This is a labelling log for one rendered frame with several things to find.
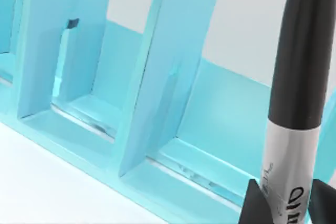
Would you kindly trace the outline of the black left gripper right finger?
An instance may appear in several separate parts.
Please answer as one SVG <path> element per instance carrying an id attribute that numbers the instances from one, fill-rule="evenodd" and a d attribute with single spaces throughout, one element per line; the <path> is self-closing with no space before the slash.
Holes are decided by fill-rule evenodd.
<path id="1" fill-rule="evenodd" d="M 308 212 L 312 224 L 336 224 L 336 189 L 313 179 Z"/>

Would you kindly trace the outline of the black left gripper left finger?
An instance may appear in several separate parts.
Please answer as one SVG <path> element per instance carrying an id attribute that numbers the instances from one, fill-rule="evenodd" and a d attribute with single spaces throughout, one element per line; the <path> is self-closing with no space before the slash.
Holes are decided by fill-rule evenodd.
<path id="1" fill-rule="evenodd" d="M 248 182 L 238 224 L 271 224 L 271 211 L 255 179 Z"/>

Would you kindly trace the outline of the black and grey marker pen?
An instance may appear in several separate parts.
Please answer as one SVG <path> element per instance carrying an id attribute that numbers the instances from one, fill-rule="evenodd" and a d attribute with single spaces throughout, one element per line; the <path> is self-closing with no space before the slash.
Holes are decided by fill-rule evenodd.
<path id="1" fill-rule="evenodd" d="M 326 101 L 336 0 L 286 0 L 260 178 L 273 224 L 304 224 Z"/>

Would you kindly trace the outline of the light blue rack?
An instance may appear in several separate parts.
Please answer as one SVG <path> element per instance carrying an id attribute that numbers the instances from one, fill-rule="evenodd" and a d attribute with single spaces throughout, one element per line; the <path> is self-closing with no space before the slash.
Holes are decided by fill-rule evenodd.
<path id="1" fill-rule="evenodd" d="M 204 58 L 217 0 L 152 0 L 141 33 L 109 2 L 0 0 L 0 122 L 168 222 L 238 224 L 275 65 L 267 86 Z M 334 172 L 336 18 L 312 182 Z"/>

